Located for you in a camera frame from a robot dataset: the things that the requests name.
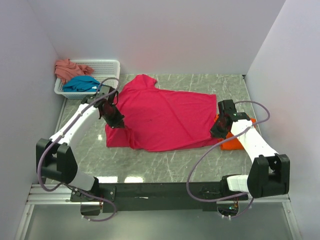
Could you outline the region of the magenta t-shirt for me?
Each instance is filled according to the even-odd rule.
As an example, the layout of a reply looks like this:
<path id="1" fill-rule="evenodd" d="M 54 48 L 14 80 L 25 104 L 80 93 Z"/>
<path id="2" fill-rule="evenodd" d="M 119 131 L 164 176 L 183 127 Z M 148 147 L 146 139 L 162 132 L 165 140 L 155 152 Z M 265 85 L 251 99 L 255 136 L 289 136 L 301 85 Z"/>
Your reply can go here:
<path id="1" fill-rule="evenodd" d="M 215 145 L 210 130 L 217 115 L 217 97 L 159 89 L 157 80 L 137 75 L 118 95 L 124 128 L 105 127 L 106 146 L 166 152 Z"/>

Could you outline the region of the teal blue t-shirt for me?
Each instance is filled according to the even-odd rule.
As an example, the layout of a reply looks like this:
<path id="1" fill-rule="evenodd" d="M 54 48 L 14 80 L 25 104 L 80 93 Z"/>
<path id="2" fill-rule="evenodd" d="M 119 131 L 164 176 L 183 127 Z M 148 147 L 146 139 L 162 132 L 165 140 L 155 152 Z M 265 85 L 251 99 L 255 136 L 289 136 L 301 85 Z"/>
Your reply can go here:
<path id="1" fill-rule="evenodd" d="M 88 75 L 76 76 L 63 85 L 64 92 L 96 92 L 100 82 Z"/>

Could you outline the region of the folded orange t-shirt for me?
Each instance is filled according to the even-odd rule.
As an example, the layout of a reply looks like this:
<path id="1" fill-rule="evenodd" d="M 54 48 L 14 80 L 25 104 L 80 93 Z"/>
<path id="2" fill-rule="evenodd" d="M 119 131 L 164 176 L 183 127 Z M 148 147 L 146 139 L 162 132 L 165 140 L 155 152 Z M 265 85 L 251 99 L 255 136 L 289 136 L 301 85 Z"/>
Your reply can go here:
<path id="1" fill-rule="evenodd" d="M 215 116 L 214 120 L 217 121 L 218 118 L 219 118 L 219 114 L 217 114 L 217 115 Z M 252 121 L 253 123 L 255 123 L 257 120 L 256 120 L 255 118 L 251 118 L 251 121 Z M 229 138 L 231 138 L 231 137 L 233 137 L 233 136 L 234 136 L 234 135 L 229 132 L 229 133 L 227 134 L 226 138 L 229 139 Z M 217 141 L 218 141 L 218 143 L 219 143 L 219 142 L 221 142 L 221 141 L 223 141 L 223 140 L 224 140 L 223 138 L 218 138 Z M 228 141 L 228 142 L 222 143 L 222 144 L 220 145 L 220 149 L 221 149 L 222 151 L 233 151 L 233 150 L 244 150 L 244 147 L 242 146 L 242 144 L 240 143 L 240 141 L 239 141 L 237 138 L 235 138 L 235 139 L 232 139 L 232 140 L 230 140 L 230 141 Z"/>

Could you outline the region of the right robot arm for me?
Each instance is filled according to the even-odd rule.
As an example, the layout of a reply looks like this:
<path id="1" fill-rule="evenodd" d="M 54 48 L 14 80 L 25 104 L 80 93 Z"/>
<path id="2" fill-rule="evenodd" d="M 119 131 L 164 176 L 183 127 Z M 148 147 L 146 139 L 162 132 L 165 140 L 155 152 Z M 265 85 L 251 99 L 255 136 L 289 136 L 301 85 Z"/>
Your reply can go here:
<path id="1" fill-rule="evenodd" d="M 219 193 L 230 200 L 237 192 L 249 193 L 254 198 L 285 195 L 290 188 L 290 159 L 279 154 L 258 133 L 251 118 L 238 112 L 232 99 L 218 102 L 219 115 L 210 129 L 211 136 L 231 140 L 236 136 L 248 154 L 252 165 L 249 174 L 227 175 L 222 178 Z"/>

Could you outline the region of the white plastic basket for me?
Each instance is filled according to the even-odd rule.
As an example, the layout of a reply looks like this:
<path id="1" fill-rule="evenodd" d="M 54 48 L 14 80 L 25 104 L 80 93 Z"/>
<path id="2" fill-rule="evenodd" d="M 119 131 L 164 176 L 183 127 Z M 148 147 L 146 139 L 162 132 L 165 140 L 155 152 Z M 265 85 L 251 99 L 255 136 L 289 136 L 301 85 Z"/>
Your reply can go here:
<path id="1" fill-rule="evenodd" d="M 91 76 L 98 82 L 102 82 L 106 78 L 117 78 L 120 77 L 120 62 L 113 59 L 72 59 L 75 64 L 87 65 L 94 69 Z M 83 99 L 85 95 L 94 94 L 94 92 L 70 92 L 63 90 L 63 84 L 60 78 L 56 79 L 54 85 L 54 92 L 57 95 L 62 95 L 67 99 Z"/>

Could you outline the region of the salmon pink t-shirt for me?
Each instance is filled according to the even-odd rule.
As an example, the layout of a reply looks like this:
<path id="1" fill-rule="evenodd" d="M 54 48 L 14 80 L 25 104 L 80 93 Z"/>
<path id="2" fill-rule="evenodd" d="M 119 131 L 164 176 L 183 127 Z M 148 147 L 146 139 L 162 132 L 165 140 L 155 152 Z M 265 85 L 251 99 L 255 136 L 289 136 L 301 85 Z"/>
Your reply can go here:
<path id="1" fill-rule="evenodd" d="M 60 59 L 55 62 L 54 74 L 63 85 L 77 76 L 90 76 L 94 69 L 86 64 L 77 64 L 67 59 Z"/>

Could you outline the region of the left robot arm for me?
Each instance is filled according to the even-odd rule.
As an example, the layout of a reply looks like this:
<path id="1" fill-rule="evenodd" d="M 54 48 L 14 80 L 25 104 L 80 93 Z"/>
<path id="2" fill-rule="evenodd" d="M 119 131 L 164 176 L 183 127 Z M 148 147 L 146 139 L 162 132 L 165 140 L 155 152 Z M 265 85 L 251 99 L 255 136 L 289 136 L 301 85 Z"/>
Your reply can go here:
<path id="1" fill-rule="evenodd" d="M 43 178 L 78 189 L 88 201 L 101 196 L 98 178 L 78 168 L 73 147 L 97 119 L 104 119 L 112 129 L 124 128 L 124 115 L 116 106 L 118 97 L 118 88 L 100 85 L 96 93 L 82 99 L 75 114 L 58 132 L 37 142 L 36 173 L 45 191 L 49 188 L 45 187 Z"/>

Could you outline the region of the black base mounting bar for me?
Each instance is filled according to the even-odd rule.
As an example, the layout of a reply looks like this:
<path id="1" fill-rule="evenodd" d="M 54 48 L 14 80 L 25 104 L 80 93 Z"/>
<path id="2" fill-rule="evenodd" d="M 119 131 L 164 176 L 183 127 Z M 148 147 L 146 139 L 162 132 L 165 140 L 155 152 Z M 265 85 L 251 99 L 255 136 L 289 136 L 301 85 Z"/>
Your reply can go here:
<path id="1" fill-rule="evenodd" d="M 247 194 L 233 192 L 224 181 L 191 182 L 191 193 L 200 199 L 248 200 Z M 121 211 L 202 210 L 216 212 L 216 202 L 200 202 L 190 197 L 184 182 L 167 183 L 100 183 L 100 197 Z"/>

